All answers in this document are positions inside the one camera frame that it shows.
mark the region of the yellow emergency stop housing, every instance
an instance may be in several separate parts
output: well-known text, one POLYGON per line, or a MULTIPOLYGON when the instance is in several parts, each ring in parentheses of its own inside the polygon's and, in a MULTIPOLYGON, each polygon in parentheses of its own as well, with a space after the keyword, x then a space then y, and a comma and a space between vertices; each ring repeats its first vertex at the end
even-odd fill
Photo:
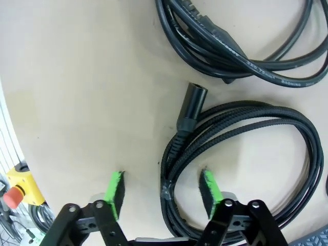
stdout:
POLYGON ((18 172, 13 168, 7 173, 7 178, 11 187, 20 186, 24 190, 23 202, 37 206, 45 202, 30 171, 18 172))

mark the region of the black cylindrical connector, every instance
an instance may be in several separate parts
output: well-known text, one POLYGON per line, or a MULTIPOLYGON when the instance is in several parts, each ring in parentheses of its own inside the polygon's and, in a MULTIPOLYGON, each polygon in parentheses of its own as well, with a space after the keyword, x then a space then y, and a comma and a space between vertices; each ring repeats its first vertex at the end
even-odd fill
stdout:
POLYGON ((191 133, 194 131, 198 116, 201 113, 201 109, 206 98, 206 94, 206 88, 189 83, 178 121, 176 123, 178 132, 184 131, 191 133))

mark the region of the white tabletop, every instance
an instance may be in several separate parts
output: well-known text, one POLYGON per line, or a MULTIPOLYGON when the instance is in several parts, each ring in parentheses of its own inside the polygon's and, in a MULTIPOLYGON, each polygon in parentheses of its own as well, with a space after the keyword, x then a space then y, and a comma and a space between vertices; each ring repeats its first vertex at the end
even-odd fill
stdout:
MULTIPOLYGON (((303 0, 193 0, 229 31, 248 57, 263 59, 295 27, 303 0)), ((319 1, 286 58, 317 47, 327 29, 319 1)), ((153 0, 0 1, 0 76, 11 119, 32 174, 52 210, 84 207, 104 192, 111 173, 126 171, 120 225, 128 239, 170 237, 160 212, 159 165, 175 133, 188 81, 208 88, 205 108, 253 99, 299 110, 328 146, 328 77, 305 89, 254 76, 225 85, 175 53, 153 0)), ((283 74, 304 77, 324 57, 283 74)), ((207 217, 197 173, 207 166, 223 191, 264 200, 270 209, 297 182, 305 144, 293 127, 270 127, 231 138, 206 151, 176 187, 180 212, 203 228, 207 217)), ((283 233, 292 241, 328 223, 327 168, 313 198, 283 233)), ((99 234, 86 245, 102 245, 99 234)))

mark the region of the cable strain relief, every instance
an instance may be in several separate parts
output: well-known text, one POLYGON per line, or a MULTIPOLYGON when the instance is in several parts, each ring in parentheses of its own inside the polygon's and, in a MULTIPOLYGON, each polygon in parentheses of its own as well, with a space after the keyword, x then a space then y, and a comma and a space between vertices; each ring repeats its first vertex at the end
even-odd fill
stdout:
POLYGON ((173 143, 169 152, 169 157, 172 159, 176 159, 179 155, 179 152, 186 141, 190 133, 185 131, 178 131, 173 139, 173 143))

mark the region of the blue textured object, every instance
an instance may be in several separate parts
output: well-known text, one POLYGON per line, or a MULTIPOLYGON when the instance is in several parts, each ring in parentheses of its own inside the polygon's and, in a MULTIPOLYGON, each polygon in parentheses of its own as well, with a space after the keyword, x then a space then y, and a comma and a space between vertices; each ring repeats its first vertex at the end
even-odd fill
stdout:
POLYGON ((289 244, 290 246, 328 246, 328 224, 289 244))

